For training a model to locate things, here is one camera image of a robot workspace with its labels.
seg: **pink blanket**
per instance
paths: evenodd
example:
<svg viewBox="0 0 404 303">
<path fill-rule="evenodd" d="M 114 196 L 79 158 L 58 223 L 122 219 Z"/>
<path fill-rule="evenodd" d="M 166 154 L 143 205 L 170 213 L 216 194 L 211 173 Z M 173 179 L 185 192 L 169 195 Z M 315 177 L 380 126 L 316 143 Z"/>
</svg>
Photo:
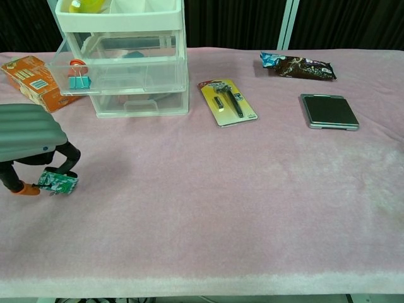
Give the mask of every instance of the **pink blanket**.
<svg viewBox="0 0 404 303">
<path fill-rule="evenodd" d="M 189 49 L 187 116 L 97 119 L 89 98 L 56 112 L 80 181 L 70 196 L 0 187 L 0 297 L 404 293 L 404 52 L 282 53 L 338 79 Z M 196 84 L 219 77 L 259 120 L 216 125 Z M 309 129 L 301 93 L 345 96 L 360 130 Z M 3 75 L 0 99 L 30 102 Z M 15 167 L 27 182 L 43 170 Z"/>
</svg>

